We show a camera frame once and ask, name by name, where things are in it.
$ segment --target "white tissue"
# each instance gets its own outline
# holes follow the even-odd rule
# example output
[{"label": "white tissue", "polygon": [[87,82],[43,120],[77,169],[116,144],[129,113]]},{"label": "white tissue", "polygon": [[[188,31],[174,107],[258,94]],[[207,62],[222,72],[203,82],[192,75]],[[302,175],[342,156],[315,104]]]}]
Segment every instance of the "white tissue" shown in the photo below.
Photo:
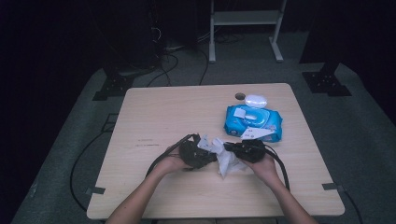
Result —
[{"label": "white tissue", "polygon": [[224,142],[221,141],[221,139],[215,138],[213,144],[209,145],[207,142],[207,135],[204,135],[198,143],[198,147],[216,153],[219,162],[219,173],[225,178],[228,173],[243,170],[247,166],[238,160],[233,152],[225,150],[223,144]]}]

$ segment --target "hand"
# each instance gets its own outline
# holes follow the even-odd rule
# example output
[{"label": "hand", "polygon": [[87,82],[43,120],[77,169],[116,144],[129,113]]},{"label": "hand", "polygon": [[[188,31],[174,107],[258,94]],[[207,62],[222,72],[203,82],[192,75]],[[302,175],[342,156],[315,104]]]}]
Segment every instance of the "hand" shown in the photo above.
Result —
[{"label": "hand", "polygon": [[274,158],[272,158],[270,155],[266,154],[261,161],[255,163],[244,160],[241,161],[250,167],[254,174],[268,187],[275,188],[278,184],[283,185],[282,181],[277,175]]},{"label": "hand", "polygon": [[161,171],[163,175],[167,175],[184,168],[191,167],[184,163],[184,161],[178,156],[177,147],[169,154],[169,156],[163,158],[160,162],[158,162],[153,171]]}]

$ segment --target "light wood surface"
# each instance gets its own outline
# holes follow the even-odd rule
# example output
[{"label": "light wood surface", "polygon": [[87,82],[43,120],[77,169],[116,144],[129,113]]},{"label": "light wood surface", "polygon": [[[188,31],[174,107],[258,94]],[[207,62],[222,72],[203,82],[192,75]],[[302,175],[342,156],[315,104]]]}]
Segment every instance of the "light wood surface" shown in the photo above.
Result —
[{"label": "light wood surface", "polygon": [[[338,192],[322,187],[332,178],[291,87],[279,83],[128,90],[96,182],[97,188],[106,190],[92,195],[88,217],[109,217],[141,183],[151,163],[189,133],[208,134],[210,141],[219,137],[240,142],[223,129],[227,106],[243,103],[234,98],[238,92],[264,95],[267,108],[283,118],[282,141],[268,145],[285,163],[291,193],[300,204],[314,216],[342,215],[345,207]],[[143,217],[283,216],[273,193],[249,168],[225,179],[218,170],[219,164],[212,162],[199,170],[166,176]]]}]

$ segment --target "blue package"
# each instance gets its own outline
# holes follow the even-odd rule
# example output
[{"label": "blue package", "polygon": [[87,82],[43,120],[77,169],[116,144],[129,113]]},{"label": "blue package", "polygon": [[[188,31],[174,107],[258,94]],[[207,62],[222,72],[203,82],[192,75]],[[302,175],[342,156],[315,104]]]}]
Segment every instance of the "blue package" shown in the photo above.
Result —
[{"label": "blue package", "polygon": [[282,138],[282,118],[274,110],[248,105],[231,105],[227,107],[224,129],[228,135],[240,137],[249,128],[274,131],[258,139],[264,142],[278,142]]}]

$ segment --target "person's right hand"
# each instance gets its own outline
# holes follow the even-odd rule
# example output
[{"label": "person's right hand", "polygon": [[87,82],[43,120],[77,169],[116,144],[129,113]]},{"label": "person's right hand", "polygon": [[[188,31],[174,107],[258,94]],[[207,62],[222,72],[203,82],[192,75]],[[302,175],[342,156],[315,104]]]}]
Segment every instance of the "person's right hand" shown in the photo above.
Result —
[{"label": "person's right hand", "polygon": [[279,184],[283,185],[282,181],[277,175],[274,158],[272,158],[270,155],[265,155],[261,161],[255,163],[244,160],[241,161],[250,167],[254,174],[271,189],[276,188],[276,186]]}]

